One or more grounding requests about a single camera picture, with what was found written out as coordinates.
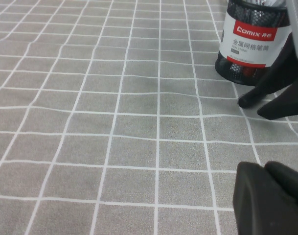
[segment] pen holder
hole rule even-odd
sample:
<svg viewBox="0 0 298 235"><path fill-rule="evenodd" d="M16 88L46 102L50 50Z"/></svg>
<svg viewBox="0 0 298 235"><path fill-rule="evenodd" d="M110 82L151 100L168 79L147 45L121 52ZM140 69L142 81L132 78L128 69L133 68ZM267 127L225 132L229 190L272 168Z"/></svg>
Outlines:
<svg viewBox="0 0 298 235"><path fill-rule="evenodd" d="M229 81L255 86L290 33L285 7L229 0L215 69Z"/></svg>

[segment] white label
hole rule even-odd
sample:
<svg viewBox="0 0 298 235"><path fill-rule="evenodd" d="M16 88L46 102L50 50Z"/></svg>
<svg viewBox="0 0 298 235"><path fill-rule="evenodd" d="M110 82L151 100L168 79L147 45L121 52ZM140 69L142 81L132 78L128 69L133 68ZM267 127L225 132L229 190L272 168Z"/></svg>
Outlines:
<svg viewBox="0 0 298 235"><path fill-rule="evenodd" d="M236 21L226 13L219 51L226 59L247 67L270 67L285 45L291 27L267 28Z"/></svg>

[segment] metal mesh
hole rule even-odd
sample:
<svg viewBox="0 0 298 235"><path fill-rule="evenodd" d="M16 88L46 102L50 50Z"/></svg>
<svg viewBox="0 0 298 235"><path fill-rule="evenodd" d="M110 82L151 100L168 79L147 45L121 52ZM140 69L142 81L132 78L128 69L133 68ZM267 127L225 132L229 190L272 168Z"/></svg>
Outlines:
<svg viewBox="0 0 298 235"><path fill-rule="evenodd" d="M263 7L244 3L241 0L229 0L227 12L234 19L260 27L278 28L289 26L286 10L276 7ZM235 83L254 86L268 68L255 69L234 64L218 53L215 63L217 72Z"/></svg>

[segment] comix logo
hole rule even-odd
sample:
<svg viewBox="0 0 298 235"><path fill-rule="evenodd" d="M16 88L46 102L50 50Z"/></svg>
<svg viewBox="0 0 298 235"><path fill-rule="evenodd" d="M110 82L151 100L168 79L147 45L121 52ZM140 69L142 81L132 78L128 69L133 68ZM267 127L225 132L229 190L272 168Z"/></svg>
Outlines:
<svg viewBox="0 0 298 235"><path fill-rule="evenodd" d="M274 41L277 28L266 28L236 21L233 33L248 39L270 42Z"/></svg>
<svg viewBox="0 0 298 235"><path fill-rule="evenodd" d="M240 32L240 33L251 35L251 36L255 36L255 37L260 37L261 36L261 33L253 32L253 31L250 31L250 30L246 30L246 29L244 29L244 28L242 28L240 26L237 27L237 31Z"/></svg>

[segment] black plastic part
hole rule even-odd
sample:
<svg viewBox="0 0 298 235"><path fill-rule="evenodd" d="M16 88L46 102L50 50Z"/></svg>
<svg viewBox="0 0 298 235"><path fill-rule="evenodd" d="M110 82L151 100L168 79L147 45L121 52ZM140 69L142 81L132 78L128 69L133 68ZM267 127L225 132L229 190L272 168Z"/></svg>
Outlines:
<svg viewBox="0 0 298 235"><path fill-rule="evenodd" d="M262 76L255 88L239 98L238 104L242 108L252 107L266 95L291 85L297 78L298 59L293 37L290 34L273 65Z"/></svg>
<svg viewBox="0 0 298 235"><path fill-rule="evenodd" d="M298 80L280 96L260 108L257 114L268 120L298 115Z"/></svg>
<svg viewBox="0 0 298 235"><path fill-rule="evenodd" d="M268 169L277 180L291 174L274 164ZM233 207L239 235L298 235L297 200L272 175L258 164L238 165Z"/></svg>
<svg viewBox="0 0 298 235"><path fill-rule="evenodd" d="M278 162L268 162L264 168L298 204L298 172Z"/></svg>
<svg viewBox="0 0 298 235"><path fill-rule="evenodd" d="M260 27L278 28L290 25L286 8L267 7L242 0L229 0L227 13L234 19ZM225 79L241 85L255 86L269 68L252 68L235 64L219 52L216 71Z"/></svg>

